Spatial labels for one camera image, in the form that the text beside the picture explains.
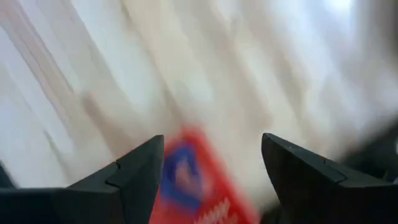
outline motion blur background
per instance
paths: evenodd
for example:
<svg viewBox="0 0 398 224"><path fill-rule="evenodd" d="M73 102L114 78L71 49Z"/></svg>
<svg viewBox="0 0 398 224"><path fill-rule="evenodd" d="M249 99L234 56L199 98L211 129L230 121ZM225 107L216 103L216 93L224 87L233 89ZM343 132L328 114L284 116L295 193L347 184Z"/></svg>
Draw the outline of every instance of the motion blur background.
<svg viewBox="0 0 398 224"><path fill-rule="evenodd" d="M259 210L274 133L330 159L398 113L393 0L2 0L0 160L65 187L199 127Z"/></svg>

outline dark plastic part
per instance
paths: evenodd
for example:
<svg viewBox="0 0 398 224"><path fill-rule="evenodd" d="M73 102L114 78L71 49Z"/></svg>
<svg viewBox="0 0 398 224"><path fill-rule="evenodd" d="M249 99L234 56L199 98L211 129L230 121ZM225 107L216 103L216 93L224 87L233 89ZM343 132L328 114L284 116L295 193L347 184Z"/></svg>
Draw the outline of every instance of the dark plastic part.
<svg viewBox="0 0 398 224"><path fill-rule="evenodd" d="M0 189L1 223L148 223L163 136L65 189Z"/></svg>
<svg viewBox="0 0 398 224"><path fill-rule="evenodd" d="M291 223L398 223L398 186L273 134L262 137L267 172Z"/></svg>
<svg viewBox="0 0 398 224"><path fill-rule="evenodd" d="M6 171L0 166L0 188L14 189L11 179L8 177Z"/></svg>

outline blurry white fabric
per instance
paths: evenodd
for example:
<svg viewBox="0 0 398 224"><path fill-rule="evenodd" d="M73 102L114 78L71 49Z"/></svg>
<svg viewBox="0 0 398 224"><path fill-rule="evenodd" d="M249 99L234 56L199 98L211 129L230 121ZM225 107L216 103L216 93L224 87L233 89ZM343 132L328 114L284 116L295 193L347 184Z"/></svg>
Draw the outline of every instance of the blurry white fabric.
<svg viewBox="0 0 398 224"><path fill-rule="evenodd" d="M398 112L395 1L5 0L0 160L66 186L197 126L260 209L274 133L338 159Z"/></svg>

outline blue logo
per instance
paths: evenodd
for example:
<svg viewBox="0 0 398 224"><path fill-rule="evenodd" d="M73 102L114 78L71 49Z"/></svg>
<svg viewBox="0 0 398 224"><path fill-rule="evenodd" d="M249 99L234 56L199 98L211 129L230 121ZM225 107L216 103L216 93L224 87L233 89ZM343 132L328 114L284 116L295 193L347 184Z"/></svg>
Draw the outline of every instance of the blue logo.
<svg viewBox="0 0 398 224"><path fill-rule="evenodd" d="M160 195L197 212L203 198L203 187L193 147L182 144L165 158Z"/></svg>

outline red card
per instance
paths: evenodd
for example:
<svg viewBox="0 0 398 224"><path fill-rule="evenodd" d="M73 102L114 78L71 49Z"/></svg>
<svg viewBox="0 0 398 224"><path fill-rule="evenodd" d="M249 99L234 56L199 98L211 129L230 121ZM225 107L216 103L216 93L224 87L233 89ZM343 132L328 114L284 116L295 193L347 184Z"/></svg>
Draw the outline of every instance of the red card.
<svg viewBox="0 0 398 224"><path fill-rule="evenodd" d="M252 224L259 219L235 191L204 134L189 129L165 147L149 223Z"/></svg>

